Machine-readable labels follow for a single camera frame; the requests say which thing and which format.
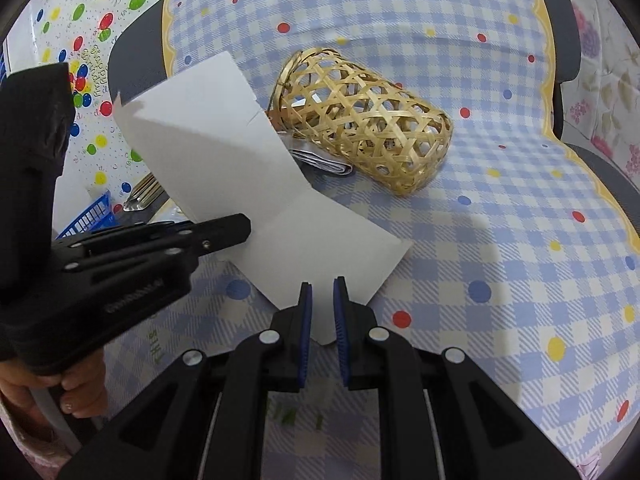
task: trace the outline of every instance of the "blue and white checkered fabric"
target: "blue and white checkered fabric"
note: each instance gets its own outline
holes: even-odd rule
[[[625,401],[624,421],[639,406],[637,257],[591,177],[541,135],[534,0],[234,1],[168,1],[174,73],[228,50],[266,106],[293,51],[329,45],[454,117],[441,171],[411,197],[361,174],[311,175],[414,241],[370,304],[378,321],[418,348],[464,349],[569,459],[608,442]],[[268,327],[273,307],[231,264],[204,258],[193,285],[108,349],[114,411],[182,351],[226,351]],[[310,359],[304,393],[271,398],[263,478],[379,478],[375,394],[340,387],[334,348]]]

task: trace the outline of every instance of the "blue plastic basket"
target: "blue plastic basket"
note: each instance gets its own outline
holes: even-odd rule
[[[107,191],[98,200],[92,203],[82,214],[76,218],[69,226],[56,238],[77,235],[87,231],[97,231],[105,227],[118,225],[116,217],[111,212],[111,194]]]

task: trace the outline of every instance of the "woven bamboo basket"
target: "woven bamboo basket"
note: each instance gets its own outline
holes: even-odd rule
[[[268,114],[401,196],[435,174],[453,131],[442,110],[330,48],[287,61]]]

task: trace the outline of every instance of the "silver screw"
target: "silver screw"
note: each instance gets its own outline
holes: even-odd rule
[[[280,334],[278,334],[275,330],[265,330],[264,332],[260,332],[258,336],[261,343],[265,345],[272,345],[278,342],[280,339]]]
[[[189,350],[182,355],[182,361],[187,366],[195,366],[202,361],[202,352],[199,350]]]
[[[389,339],[389,330],[382,328],[381,326],[375,326],[369,330],[369,337],[372,338],[373,341],[382,343]]]
[[[465,353],[460,348],[449,348],[444,352],[444,357],[450,363],[459,365],[465,360]]]

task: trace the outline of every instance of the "pink sleeve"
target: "pink sleeve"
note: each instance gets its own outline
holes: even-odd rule
[[[58,440],[44,442],[26,434],[13,420],[0,398],[0,421],[31,466],[44,480],[54,480],[60,468],[70,459]]]

